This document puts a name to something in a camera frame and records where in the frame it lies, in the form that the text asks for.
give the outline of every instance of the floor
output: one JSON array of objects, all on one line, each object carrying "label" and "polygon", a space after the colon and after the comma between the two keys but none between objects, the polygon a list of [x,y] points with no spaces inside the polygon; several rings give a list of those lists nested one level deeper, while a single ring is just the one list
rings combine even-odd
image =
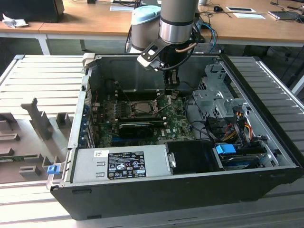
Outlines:
[{"label": "floor", "polygon": [[[52,55],[82,55],[84,53],[80,48],[79,40],[53,39],[49,40],[49,46]],[[124,41],[86,40],[85,46],[88,51],[97,54],[122,54],[124,52]],[[242,56],[244,48],[245,46],[241,45],[217,45],[216,48],[214,48],[214,52],[216,53],[219,49],[223,49],[224,53],[228,55]],[[300,50],[300,47],[271,47],[267,51],[267,55],[262,57],[262,60],[281,78]],[[264,47],[252,47],[249,50],[249,55],[260,56],[263,51],[265,51]],[[42,55],[42,52],[36,39],[0,38],[0,75],[16,54]],[[284,83],[289,80],[290,75],[297,70],[303,61],[304,51],[285,73],[282,79]],[[304,98],[304,91],[299,94],[299,98]]]}]

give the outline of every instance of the blue latch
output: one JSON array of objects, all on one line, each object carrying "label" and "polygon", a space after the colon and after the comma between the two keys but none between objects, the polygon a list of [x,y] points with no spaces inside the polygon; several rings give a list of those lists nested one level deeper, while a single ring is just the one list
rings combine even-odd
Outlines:
[{"label": "blue latch", "polygon": [[60,165],[50,165],[47,168],[47,173],[50,174],[60,174]]},{"label": "blue latch", "polygon": [[218,154],[236,153],[236,149],[232,144],[221,144],[215,148]]}]

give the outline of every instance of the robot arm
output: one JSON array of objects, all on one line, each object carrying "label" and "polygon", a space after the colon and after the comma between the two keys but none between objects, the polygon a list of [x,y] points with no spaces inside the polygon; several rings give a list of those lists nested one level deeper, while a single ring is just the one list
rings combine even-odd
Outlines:
[{"label": "robot arm", "polygon": [[198,32],[193,30],[197,5],[197,0],[162,1],[158,38],[138,57],[142,66],[174,70],[187,61],[197,44],[193,38]]},{"label": "robot arm", "polygon": [[[132,44],[141,52],[138,62],[145,68],[163,71],[166,88],[180,83],[179,66],[189,59],[201,40],[193,23],[197,5],[198,0],[163,0],[160,19],[158,14],[154,17],[157,19],[141,26],[132,25]],[[150,7],[138,8],[137,13],[146,13]]]}]

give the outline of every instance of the desk leg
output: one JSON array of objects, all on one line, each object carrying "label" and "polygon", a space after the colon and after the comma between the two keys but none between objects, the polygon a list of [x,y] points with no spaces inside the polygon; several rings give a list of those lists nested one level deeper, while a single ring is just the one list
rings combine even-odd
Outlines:
[{"label": "desk leg", "polygon": [[86,44],[83,39],[79,40],[80,41],[80,46],[82,51],[86,51]]},{"label": "desk leg", "polygon": [[39,34],[37,36],[37,39],[39,41],[42,53],[44,55],[50,55],[49,48],[48,48],[48,42],[47,42],[48,41],[47,36],[45,34]]},{"label": "desk leg", "polygon": [[304,75],[298,81],[298,83],[294,86],[294,88],[291,90],[291,92],[293,92],[293,94],[297,96],[303,88],[304,88]]}]

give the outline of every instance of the circuit board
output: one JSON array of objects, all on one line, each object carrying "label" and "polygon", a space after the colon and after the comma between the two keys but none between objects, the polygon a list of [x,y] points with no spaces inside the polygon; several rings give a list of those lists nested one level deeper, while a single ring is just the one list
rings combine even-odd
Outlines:
[{"label": "circuit board", "polygon": [[114,104],[117,104],[114,96],[101,101],[103,121],[97,123],[100,147],[157,145],[169,141],[194,140],[190,124],[183,113],[184,103],[181,97],[159,96],[157,107],[161,116],[166,117],[166,125],[155,127],[151,137],[141,139],[122,139],[119,136],[118,128],[121,123],[113,115],[116,109]]}]

